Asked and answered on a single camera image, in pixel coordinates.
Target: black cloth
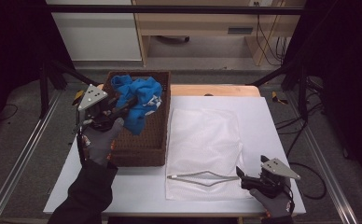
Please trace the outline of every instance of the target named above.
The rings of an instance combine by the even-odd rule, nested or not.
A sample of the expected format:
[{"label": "black cloth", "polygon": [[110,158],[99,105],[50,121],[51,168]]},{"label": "black cloth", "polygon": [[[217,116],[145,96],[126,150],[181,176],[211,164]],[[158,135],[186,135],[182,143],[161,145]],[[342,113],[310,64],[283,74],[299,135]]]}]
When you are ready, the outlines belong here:
[{"label": "black cloth", "polygon": [[115,166],[106,169],[87,160],[48,224],[101,224],[101,213],[112,202],[111,185],[117,171]]}]

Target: white cloth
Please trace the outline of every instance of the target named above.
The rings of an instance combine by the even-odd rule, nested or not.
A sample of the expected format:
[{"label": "white cloth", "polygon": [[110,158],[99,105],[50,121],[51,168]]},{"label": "white cloth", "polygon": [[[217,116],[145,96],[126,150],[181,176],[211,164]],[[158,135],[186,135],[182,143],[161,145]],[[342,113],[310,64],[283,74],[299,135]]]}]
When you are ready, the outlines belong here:
[{"label": "white cloth", "polygon": [[[166,176],[189,175],[210,171],[236,176],[236,165],[244,168],[235,113],[225,110],[184,110],[175,108],[170,125]],[[223,180],[210,174],[182,177],[189,181],[212,184]],[[222,201],[251,197],[241,189],[240,179],[211,187],[166,178],[166,199]]]}]

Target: blue cloth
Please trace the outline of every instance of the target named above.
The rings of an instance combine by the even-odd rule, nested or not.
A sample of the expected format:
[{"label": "blue cloth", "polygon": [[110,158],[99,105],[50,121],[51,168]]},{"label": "blue cloth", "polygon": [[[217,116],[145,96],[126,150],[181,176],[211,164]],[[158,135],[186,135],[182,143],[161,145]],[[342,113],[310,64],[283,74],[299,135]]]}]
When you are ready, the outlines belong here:
[{"label": "blue cloth", "polygon": [[160,105],[161,84],[153,77],[133,81],[126,75],[112,77],[111,86],[120,92],[116,107],[123,106],[130,98],[137,96],[138,103],[130,110],[123,127],[133,135],[140,134],[146,126],[146,115],[155,112]]}]

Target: black glove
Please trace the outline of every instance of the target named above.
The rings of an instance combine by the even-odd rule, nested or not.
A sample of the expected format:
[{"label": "black glove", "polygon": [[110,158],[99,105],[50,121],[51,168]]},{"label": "black glove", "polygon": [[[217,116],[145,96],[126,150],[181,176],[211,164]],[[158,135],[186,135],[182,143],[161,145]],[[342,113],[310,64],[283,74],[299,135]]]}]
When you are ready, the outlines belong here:
[{"label": "black glove", "polygon": [[82,137],[85,158],[106,167],[107,156],[111,152],[111,143],[122,131],[123,123],[123,119],[116,119],[112,128],[105,133],[88,127]]},{"label": "black glove", "polygon": [[291,215],[291,207],[293,202],[287,193],[290,191],[291,182],[286,179],[284,192],[271,199],[263,195],[257,189],[251,189],[250,194],[254,196],[266,208],[268,217],[289,217]]}]

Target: wicker basket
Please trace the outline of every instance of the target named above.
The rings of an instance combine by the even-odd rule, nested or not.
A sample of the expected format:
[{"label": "wicker basket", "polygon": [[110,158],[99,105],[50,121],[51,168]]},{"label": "wicker basket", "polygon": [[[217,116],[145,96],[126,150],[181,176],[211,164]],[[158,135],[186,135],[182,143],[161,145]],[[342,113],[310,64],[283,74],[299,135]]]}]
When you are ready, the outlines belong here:
[{"label": "wicker basket", "polygon": [[132,78],[153,77],[162,86],[162,103],[155,113],[146,116],[146,127],[139,135],[132,135],[125,129],[117,137],[110,160],[116,166],[162,166],[165,163],[170,109],[170,72],[113,71],[108,74],[103,91],[114,97],[116,94],[111,86],[111,78],[125,75]]}]

